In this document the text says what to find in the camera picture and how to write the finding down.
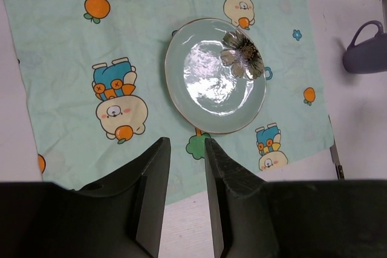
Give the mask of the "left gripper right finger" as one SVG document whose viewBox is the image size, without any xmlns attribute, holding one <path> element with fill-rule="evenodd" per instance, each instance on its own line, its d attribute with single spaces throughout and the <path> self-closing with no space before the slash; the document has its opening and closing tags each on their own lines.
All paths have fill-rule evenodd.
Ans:
<svg viewBox="0 0 387 258">
<path fill-rule="evenodd" d="M 385 257 L 386 181 L 267 182 L 205 140 L 216 257 Z"/>
</svg>

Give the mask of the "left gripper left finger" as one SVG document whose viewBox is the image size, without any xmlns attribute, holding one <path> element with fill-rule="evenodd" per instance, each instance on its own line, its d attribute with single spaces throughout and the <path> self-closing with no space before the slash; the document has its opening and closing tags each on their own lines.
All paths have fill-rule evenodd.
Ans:
<svg viewBox="0 0 387 258">
<path fill-rule="evenodd" d="M 170 161 L 162 137 L 80 190 L 3 182 L 1 256 L 157 257 Z"/>
</svg>

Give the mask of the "green floral plate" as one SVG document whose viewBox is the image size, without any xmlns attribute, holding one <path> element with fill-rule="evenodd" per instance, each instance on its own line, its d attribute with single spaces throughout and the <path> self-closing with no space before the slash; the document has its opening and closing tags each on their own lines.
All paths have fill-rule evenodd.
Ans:
<svg viewBox="0 0 387 258">
<path fill-rule="evenodd" d="M 199 18 L 172 36 L 164 73 L 169 96 L 191 125 L 230 134 L 260 112 L 266 91 L 262 55 L 241 29 L 217 18 Z"/>
</svg>

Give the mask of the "green cartoon print cloth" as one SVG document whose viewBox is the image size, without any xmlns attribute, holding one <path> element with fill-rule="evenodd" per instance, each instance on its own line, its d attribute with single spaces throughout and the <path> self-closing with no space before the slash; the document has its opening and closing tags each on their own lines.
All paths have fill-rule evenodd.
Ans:
<svg viewBox="0 0 387 258">
<path fill-rule="evenodd" d="M 160 137 L 171 140 L 167 202 L 205 189 L 204 139 L 174 108 L 164 78 L 172 33 L 202 17 L 226 19 L 225 0 L 4 0 L 27 93 L 42 177 L 79 189 L 142 153 Z M 281 159 L 308 158 L 333 144 L 307 0 L 251 0 L 248 35 L 264 58 L 267 95 L 256 119 L 217 141 L 252 172 L 261 171 L 257 142 L 274 134 Z M 137 69 L 134 97 L 146 104 L 140 134 L 119 144 L 96 116 L 100 99 L 93 65 L 127 57 Z"/>
</svg>

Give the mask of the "lavender mug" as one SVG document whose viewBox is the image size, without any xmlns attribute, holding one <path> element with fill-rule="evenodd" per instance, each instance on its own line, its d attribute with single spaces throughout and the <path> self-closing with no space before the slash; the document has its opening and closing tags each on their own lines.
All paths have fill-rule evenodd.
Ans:
<svg viewBox="0 0 387 258">
<path fill-rule="evenodd" d="M 369 25 L 377 27 L 376 34 L 357 44 L 360 33 Z M 381 22 L 373 20 L 360 26 L 343 54 L 342 63 L 344 69 L 350 74 L 386 72 L 386 33 Z"/>
</svg>

